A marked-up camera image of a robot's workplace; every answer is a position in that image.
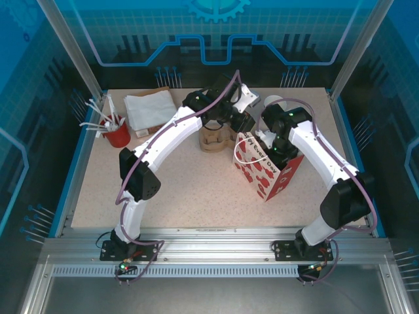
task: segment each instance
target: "red cup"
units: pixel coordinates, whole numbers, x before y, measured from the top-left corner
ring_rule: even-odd
[[[131,141],[131,135],[128,131],[126,120],[117,131],[102,133],[102,135],[103,137],[106,137],[110,144],[116,148],[125,147]]]

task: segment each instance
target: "gear logo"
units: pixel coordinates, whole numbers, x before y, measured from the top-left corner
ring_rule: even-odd
[[[250,5],[250,0],[184,0],[184,5],[197,18],[218,23],[219,20],[227,22],[229,18],[236,18],[237,12],[243,13],[243,7]]]
[[[0,9],[8,8],[13,20],[24,31],[35,26],[38,19],[36,0],[0,0]]]

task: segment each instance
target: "glass enclosure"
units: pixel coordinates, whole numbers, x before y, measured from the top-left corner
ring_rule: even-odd
[[[341,95],[395,252],[419,250],[418,12],[415,0],[394,1]]]
[[[329,89],[376,3],[56,0],[103,90],[201,88],[235,69],[250,87]],[[419,251],[417,16],[416,0],[394,1],[339,99],[395,252]],[[34,0],[0,0],[0,34],[0,308],[15,313],[80,149],[91,93]],[[18,275],[4,271],[11,262]],[[378,270],[369,274],[378,290]],[[62,283],[54,283],[61,293]]]
[[[90,95],[36,1],[0,4],[0,308],[16,313],[51,221],[28,206],[54,214]]]
[[[57,1],[103,89],[157,87],[158,69],[171,87],[240,69],[254,87],[329,88],[375,3]]]

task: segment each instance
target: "enclosure floor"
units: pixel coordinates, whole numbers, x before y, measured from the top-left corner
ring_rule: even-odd
[[[171,90],[180,105],[192,89]],[[256,88],[261,110],[266,96],[295,97],[311,104],[319,129],[343,155],[342,143],[324,88]],[[126,116],[125,95],[139,90],[109,90],[117,110]],[[132,135],[129,149],[144,142]],[[103,137],[94,141],[81,193],[71,226],[114,227],[121,206],[115,206],[121,179],[118,154]],[[182,142],[162,163],[156,175],[162,183],[159,193],[145,210],[142,227],[208,228],[304,226],[319,215],[326,187],[310,162],[304,158],[288,187],[264,202],[232,163],[232,150],[216,154],[202,152],[198,133]]]

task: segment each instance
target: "white cup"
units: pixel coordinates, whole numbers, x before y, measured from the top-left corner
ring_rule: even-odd
[[[263,107],[266,107],[267,105],[269,105],[270,103],[272,103],[275,100],[279,100],[282,99],[283,97],[278,96],[278,95],[271,95],[265,98],[264,103],[263,103]],[[278,105],[282,108],[282,110],[286,111],[287,110],[287,102],[286,101],[281,101],[280,103],[278,103]]]

